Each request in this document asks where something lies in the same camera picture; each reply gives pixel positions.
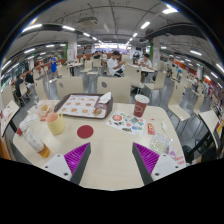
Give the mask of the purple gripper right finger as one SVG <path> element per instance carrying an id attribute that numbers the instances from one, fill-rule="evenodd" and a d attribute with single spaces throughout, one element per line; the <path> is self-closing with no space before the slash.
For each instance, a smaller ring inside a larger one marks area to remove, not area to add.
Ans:
<path id="1" fill-rule="evenodd" d="M 134 143 L 132 153 L 135 157 L 142 181 L 148 185 L 181 169 L 168 154 L 158 153 Z"/>

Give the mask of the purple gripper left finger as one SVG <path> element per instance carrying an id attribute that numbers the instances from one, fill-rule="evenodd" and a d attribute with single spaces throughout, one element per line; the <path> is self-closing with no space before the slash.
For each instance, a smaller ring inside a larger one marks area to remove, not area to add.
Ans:
<path id="1" fill-rule="evenodd" d="M 42 169 L 79 185 L 91 154 L 91 144 L 83 144 L 65 155 L 56 154 Z"/>

